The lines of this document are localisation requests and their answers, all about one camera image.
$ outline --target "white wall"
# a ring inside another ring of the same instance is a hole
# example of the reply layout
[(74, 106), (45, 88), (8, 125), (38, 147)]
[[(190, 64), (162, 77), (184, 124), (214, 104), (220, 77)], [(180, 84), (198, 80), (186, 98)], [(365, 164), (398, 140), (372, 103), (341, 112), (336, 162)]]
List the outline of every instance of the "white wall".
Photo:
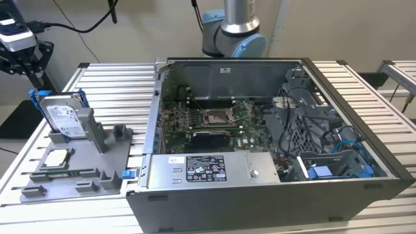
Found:
[(381, 60), (416, 60), (416, 0), (286, 0), (278, 57), (345, 60), (374, 71)]
[[(76, 28), (86, 29), (108, 11), (105, 0), (56, 0)], [(222, 8), (222, 0), (198, 0), (201, 13)], [(278, 0), (258, 0), (256, 14), (261, 32), (270, 38)], [(26, 21), (68, 24), (52, 0), (21, 0), (18, 8)], [(101, 62), (153, 62), (156, 58), (200, 57), (201, 33), (189, 0), (120, 0), (118, 23), (105, 20), (82, 34)], [(80, 62), (96, 62), (77, 33), (53, 27), (38, 38), (54, 43), (48, 74), (61, 89)]]

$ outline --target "power supply label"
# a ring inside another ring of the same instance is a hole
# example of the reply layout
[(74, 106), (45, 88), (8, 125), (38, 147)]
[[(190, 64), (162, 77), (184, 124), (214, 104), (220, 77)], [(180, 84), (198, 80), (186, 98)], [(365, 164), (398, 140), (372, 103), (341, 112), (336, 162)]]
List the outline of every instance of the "power supply label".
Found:
[(224, 156), (186, 156), (186, 181), (226, 181)]

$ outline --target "green circuit board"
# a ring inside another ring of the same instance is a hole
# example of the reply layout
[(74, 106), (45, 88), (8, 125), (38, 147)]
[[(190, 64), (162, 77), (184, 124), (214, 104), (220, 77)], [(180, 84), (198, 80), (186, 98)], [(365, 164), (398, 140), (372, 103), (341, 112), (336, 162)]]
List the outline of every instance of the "green circuit board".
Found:
[[(238, 100), (230, 108), (190, 109), (184, 102), (170, 102), (162, 111), (165, 153), (274, 152), (260, 108), (253, 104)], [(226, 134), (229, 143), (218, 149), (190, 149), (192, 138), (205, 133)]]

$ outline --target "sticker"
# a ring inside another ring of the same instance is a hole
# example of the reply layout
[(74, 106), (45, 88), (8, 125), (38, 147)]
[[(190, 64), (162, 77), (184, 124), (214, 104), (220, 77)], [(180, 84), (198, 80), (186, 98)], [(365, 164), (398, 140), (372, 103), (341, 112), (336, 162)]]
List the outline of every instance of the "sticker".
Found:
[(248, 1), (248, 17), (253, 17), (256, 13), (254, 0)]
[(170, 156), (169, 157), (169, 163), (181, 163), (181, 164), (184, 164), (184, 157)]
[(220, 73), (230, 73), (232, 69), (229, 67), (221, 67), (220, 68)]
[(226, 181), (224, 156), (188, 156), (186, 181)]
[(85, 132), (77, 114), (70, 106), (48, 106), (52, 121), (66, 137), (84, 137)]

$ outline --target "white label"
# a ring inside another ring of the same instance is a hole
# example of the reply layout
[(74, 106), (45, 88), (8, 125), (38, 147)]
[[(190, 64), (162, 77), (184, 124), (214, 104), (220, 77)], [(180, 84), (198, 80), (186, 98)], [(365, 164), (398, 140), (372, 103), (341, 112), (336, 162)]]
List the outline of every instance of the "white label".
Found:
[(70, 106), (48, 106), (48, 112), (62, 135), (68, 137), (85, 136), (76, 111)]
[(184, 157), (170, 156), (169, 157), (169, 163), (181, 163), (181, 164), (184, 164)]
[(248, 1), (248, 17), (254, 16), (254, 0)]
[(220, 68), (220, 73), (230, 73), (232, 69), (229, 67), (221, 67)]

